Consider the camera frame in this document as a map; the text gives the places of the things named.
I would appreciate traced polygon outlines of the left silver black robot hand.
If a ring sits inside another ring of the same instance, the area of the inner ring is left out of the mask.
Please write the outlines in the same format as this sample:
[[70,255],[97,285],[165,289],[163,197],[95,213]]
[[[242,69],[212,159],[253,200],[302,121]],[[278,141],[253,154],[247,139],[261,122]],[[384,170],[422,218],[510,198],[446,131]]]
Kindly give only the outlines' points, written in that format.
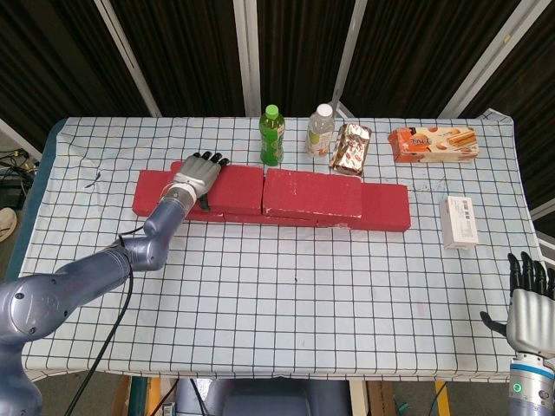
[[212,189],[221,169],[229,163],[230,160],[221,153],[196,152],[185,160],[174,175],[173,182],[192,187],[200,208],[210,211],[207,193]]

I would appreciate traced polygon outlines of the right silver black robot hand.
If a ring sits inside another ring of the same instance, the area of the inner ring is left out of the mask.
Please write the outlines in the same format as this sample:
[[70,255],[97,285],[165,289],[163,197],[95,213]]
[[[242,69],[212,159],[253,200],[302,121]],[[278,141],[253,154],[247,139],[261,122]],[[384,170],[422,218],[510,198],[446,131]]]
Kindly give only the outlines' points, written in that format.
[[554,357],[554,269],[530,258],[509,253],[510,306],[505,323],[486,312],[480,318],[487,328],[506,338],[517,353],[547,360]]

